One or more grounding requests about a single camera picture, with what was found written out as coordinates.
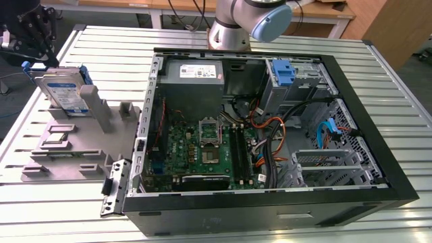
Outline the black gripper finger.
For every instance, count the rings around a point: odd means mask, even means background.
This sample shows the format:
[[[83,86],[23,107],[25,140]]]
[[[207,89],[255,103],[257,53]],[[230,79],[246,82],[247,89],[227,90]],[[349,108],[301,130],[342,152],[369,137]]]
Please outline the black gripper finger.
[[[55,41],[58,40],[58,19],[57,10],[53,7],[43,7],[42,9],[42,20],[45,30],[45,44],[47,61],[46,66],[59,66],[59,60],[55,55]]]
[[[23,25],[23,29],[26,30],[27,42],[30,47],[33,47],[38,54],[42,54],[43,51],[43,36],[41,34],[39,24],[41,24],[41,16],[42,9],[34,9],[27,13],[19,15],[19,22]]]

